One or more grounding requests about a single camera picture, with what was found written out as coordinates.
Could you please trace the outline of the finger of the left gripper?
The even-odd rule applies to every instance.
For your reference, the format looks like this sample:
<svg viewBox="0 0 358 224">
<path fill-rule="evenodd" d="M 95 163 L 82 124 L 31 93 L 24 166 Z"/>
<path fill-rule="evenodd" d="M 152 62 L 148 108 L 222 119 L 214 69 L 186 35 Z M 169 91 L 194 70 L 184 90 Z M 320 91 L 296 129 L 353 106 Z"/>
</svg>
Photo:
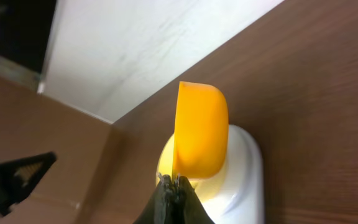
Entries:
<svg viewBox="0 0 358 224">
<path fill-rule="evenodd" d="M 0 216 L 25 200 L 56 162 L 54 152 L 0 163 Z"/>
</svg>

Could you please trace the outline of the yellow measuring scoop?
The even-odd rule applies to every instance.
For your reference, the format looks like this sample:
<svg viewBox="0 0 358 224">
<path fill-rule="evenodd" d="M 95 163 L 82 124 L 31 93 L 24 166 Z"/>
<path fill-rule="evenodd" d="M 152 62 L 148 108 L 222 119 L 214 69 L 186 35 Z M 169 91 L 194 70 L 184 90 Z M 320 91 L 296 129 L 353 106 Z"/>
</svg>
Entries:
<svg viewBox="0 0 358 224">
<path fill-rule="evenodd" d="M 227 154 L 228 108 L 214 86 L 180 82 L 175 113 L 173 173 L 207 179 L 223 167 Z"/>
</svg>

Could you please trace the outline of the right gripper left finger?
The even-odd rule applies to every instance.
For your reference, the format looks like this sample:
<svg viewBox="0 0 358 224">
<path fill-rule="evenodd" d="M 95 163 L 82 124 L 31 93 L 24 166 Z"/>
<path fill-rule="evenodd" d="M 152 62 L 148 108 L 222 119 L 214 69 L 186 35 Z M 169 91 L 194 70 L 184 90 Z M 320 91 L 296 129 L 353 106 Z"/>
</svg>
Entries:
<svg viewBox="0 0 358 224">
<path fill-rule="evenodd" d="M 134 224 L 172 224 L 175 187 L 169 175 L 160 175 L 152 196 Z"/>
</svg>

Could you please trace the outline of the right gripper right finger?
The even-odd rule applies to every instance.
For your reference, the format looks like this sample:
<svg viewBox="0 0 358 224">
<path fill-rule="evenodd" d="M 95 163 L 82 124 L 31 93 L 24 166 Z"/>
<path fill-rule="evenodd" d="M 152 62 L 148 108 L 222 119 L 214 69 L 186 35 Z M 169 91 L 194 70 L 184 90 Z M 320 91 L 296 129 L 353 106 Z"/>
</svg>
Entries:
<svg viewBox="0 0 358 224">
<path fill-rule="evenodd" d="M 175 187 L 174 223 L 214 224 L 185 176 L 176 179 Z"/>
</svg>

